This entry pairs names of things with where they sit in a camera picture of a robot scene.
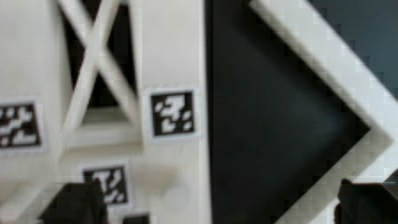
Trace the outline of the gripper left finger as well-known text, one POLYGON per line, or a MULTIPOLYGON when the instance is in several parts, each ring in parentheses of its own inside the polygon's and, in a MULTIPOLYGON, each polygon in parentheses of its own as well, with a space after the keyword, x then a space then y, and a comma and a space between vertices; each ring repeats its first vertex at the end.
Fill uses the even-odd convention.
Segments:
POLYGON ((108 224, 102 190, 97 181, 67 183, 38 215, 42 224, 108 224))

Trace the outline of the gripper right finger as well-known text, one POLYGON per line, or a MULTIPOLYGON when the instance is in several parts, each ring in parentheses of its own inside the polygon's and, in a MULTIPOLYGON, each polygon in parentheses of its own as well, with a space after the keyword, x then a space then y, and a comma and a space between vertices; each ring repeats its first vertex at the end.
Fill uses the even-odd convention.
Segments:
POLYGON ((340 180, 333 224, 398 224, 398 183, 340 180))

